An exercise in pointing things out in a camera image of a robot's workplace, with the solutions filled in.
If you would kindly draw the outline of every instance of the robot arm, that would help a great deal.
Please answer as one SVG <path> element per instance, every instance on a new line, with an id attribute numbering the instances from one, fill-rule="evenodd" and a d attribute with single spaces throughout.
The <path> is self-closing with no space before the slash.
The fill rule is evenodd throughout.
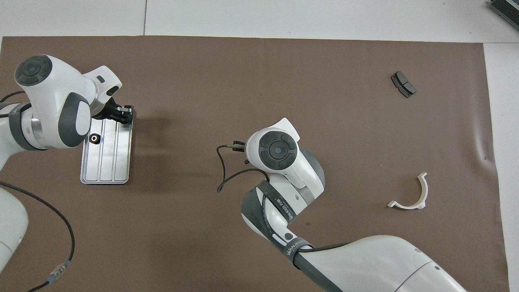
<path id="1" fill-rule="evenodd" d="M 57 58 L 39 55 L 18 66 L 15 80 L 30 103 L 0 102 L 0 170 L 11 155 L 24 150 L 78 146 L 90 130 L 92 117 L 131 120 L 129 109 L 112 99 L 122 84 L 106 66 L 81 75 Z M 23 205 L 0 189 L 0 272 L 27 225 Z"/>
<path id="2" fill-rule="evenodd" d="M 288 229 L 324 190 L 324 171 L 284 118 L 254 133 L 245 144 L 248 161 L 270 172 L 243 199 L 246 224 L 276 246 L 326 291 L 465 291 L 409 242 L 377 235 L 350 244 L 313 248 Z"/>

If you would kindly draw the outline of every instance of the brown mat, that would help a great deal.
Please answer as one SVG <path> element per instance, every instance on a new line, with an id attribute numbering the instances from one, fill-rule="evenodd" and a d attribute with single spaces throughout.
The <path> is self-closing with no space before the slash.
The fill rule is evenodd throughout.
<path id="1" fill-rule="evenodd" d="M 83 185 L 81 147 L 12 157 L 0 179 L 33 191 L 74 227 L 76 254 L 46 291 L 319 290 L 242 221 L 249 173 L 221 194 L 217 145 L 287 117 L 322 164 L 324 193 L 291 226 L 324 246 L 390 234 L 472 292 L 508 291 L 482 44 L 215 37 L 4 37 L 2 96 L 21 61 L 49 54 L 81 72 L 107 65 L 135 106 L 132 173 Z M 404 98 L 401 70 L 418 93 Z M 13 100 L 23 100 L 20 96 Z M 224 150 L 229 173 L 243 153 Z M 416 179 L 427 172 L 423 210 Z M 41 283 L 66 259 L 64 224 L 33 199 L 1 291 Z"/>

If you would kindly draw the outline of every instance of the brown tablecloth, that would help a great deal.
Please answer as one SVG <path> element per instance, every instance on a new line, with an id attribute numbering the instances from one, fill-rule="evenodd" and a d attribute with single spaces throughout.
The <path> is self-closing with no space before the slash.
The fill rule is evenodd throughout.
<path id="1" fill-rule="evenodd" d="M 1 95 L 25 58 L 48 54 L 81 72 L 101 65 L 135 106 L 130 181 L 84 185 L 81 147 L 13 156 L 0 179 L 61 210 L 76 235 L 71 267 L 46 291 L 316 291 L 240 215 L 261 181 L 216 193 L 217 145 L 287 117 L 319 160 L 324 193 L 291 225 L 314 246 L 389 234 L 423 250 L 471 292 L 508 291 L 482 44 L 216 37 L 4 37 Z M 403 97 L 390 76 L 417 88 Z M 25 100 L 24 96 L 12 100 Z M 223 153 L 228 172 L 243 153 Z M 427 172 L 422 210 L 416 202 Z M 29 229 L 0 274 L 27 290 L 66 259 L 52 211 L 15 194 Z"/>

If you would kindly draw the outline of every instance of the circular button pad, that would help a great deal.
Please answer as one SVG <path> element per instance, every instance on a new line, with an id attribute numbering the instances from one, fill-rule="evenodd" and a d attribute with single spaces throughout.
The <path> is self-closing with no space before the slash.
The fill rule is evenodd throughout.
<path id="1" fill-rule="evenodd" d="M 294 163 L 296 156 L 296 143 L 287 133 L 270 131 L 259 140 L 259 157 L 270 169 L 288 168 Z"/>
<path id="2" fill-rule="evenodd" d="M 32 56 L 16 68 L 15 79 L 22 86 L 33 86 L 45 80 L 52 71 L 52 61 L 45 55 Z"/>

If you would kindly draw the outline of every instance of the white tabletop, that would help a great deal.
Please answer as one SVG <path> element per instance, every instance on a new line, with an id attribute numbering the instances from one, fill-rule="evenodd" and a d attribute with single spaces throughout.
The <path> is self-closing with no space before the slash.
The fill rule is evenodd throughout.
<path id="1" fill-rule="evenodd" d="M 143 34 L 485 43 L 510 290 L 519 291 L 519 31 L 486 0 L 0 1 L 0 38 Z"/>

